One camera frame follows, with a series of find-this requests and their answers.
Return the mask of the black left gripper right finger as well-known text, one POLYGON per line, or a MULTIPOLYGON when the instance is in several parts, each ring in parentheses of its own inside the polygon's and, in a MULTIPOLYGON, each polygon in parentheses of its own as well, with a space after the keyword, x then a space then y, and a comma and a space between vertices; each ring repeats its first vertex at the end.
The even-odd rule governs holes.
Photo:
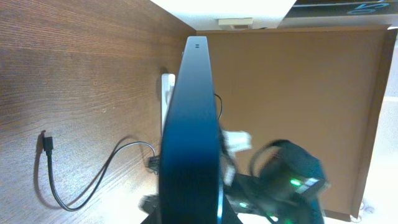
POLYGON ((234 212, 231 204, 229 203, 226 196, 223 196, 223 213, 222 213, 222 224, 243 224, 234 212))

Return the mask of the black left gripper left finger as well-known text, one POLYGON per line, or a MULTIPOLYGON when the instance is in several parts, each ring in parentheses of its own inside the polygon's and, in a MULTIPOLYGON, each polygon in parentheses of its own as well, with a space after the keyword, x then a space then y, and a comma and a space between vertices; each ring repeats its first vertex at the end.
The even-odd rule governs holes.
POLYGON ((141 199, 139 208, 148 214, 141 224, 161 224, 158 195, 145 195, 141 199))

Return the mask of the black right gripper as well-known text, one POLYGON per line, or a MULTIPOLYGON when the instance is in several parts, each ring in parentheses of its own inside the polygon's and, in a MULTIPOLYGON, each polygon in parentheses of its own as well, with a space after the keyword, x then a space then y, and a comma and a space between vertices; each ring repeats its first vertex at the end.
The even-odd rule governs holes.
POLYGON ((224 194, 234 213, 259 215, 270 223, 323 223, 318 195, 328 187, 320 160, 285 139, 265 145, 252 156, 249 174, 240 174, 234 159, 224 194))

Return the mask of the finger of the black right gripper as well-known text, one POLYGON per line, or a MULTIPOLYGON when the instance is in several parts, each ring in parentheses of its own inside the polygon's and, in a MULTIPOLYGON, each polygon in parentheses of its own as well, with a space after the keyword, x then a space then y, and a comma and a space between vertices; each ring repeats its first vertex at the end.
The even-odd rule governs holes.
POLYGON ((147 168, 152 172, 159 172, 160 157, 152 156, 147 160, 147 168))

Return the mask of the blue Samsung Galaxy smartphone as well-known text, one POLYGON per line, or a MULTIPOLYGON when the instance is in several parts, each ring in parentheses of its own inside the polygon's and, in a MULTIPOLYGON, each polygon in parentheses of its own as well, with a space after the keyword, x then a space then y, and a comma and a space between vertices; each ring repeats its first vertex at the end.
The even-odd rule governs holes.
POLYGON ((191 36, 183 51, 162 134, 162 223, 221 222, 220 150, 208 41, 204 36, 191 36))

